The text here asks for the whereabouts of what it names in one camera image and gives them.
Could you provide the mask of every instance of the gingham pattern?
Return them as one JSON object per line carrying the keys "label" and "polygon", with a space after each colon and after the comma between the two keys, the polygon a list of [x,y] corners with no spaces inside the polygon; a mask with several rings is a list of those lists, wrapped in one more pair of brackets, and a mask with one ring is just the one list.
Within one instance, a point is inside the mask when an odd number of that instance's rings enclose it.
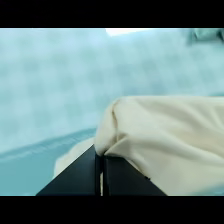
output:
{"label": "gingham pattern", "polygon": [[184,29],[0,29],[0,153],[96,127],[124,95],[214,95],[224,46]]}

